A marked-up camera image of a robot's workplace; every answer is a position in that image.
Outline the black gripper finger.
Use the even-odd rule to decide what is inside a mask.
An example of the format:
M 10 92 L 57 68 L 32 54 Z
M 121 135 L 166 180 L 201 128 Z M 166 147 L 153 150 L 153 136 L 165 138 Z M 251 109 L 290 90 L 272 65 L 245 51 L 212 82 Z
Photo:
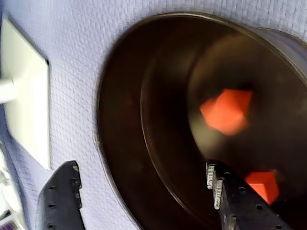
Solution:
M 248 183 L 219 161 L 206 162 L 206 184 L 213 193 L 223 230 L 291 230 Z
M 58 167 L 38 197 L 36 230 L 83 230 L 79 166 L 67 161 Z

